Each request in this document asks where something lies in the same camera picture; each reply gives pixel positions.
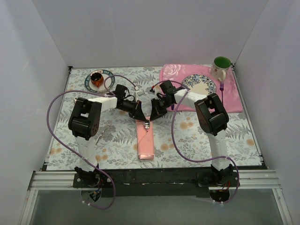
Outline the salmon pink cloth napkin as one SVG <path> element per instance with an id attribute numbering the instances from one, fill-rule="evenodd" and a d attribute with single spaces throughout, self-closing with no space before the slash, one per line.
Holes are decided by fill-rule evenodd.
<path id="1" fill-rule="evenodd" d="M 153 160 L 155 156 L 153 123 L 150 122 L 149 128 L 146 129 L 143 121 L 136 120 L 136 132 L 139 160 Z"/>

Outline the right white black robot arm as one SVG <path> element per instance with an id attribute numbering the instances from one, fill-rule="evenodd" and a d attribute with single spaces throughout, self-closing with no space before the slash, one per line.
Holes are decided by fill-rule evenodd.
<path id="1" fill-rule="evenodd" d="M 212 180 L 217 186 L 223 186 L 229 181 L 233 173 L 233 165 L 228 158 L 225 130 L 229 122 L 229 116 L 216 93 L 201 95 L 191 92 L 181 85 L 173 86 L 175 81 L 166 80 L 158 82 L 163 94 L 158 93 L 157 98 L 151 100 L 152 110 L 150 120 L 154 121 L 167 113 L 167 108 L 176 105 L 173 111 L 171 123 L 171 137 L 178 154 L 186 161 L 202 163 L 211 161 Z M 181 104 L 194 108 L 202 131 L 209 139 L 212 158 L 205 160 L 192 160 L 182 155 L 177 148 L 174 137 L 174 122 L 176 112 Z"/>

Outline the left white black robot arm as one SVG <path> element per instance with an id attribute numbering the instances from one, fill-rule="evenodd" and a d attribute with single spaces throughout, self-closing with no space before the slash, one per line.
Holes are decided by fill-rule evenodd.
<path id="1" fill-rule="evenodd" d="M 93 137 L 98 132 L 102 112 L 110 109 L 125 111 L 131 118 L 141 121 L 144 128 L 149 130 L 150 121 L 142 112 L 141 101 L 136 99 L 136 95 L 133 95 L 133 100 L 128 100 L 128 92 L 126 86 L 118 84 L 108 97 L 79 97 L 75 102 L 68 128 L 72 131 L 78 144 L 79 155 L 82 156 L 80 166 L 75 167 L 75 171 L 88 187 L 96 187 L 100 182 Z"/>

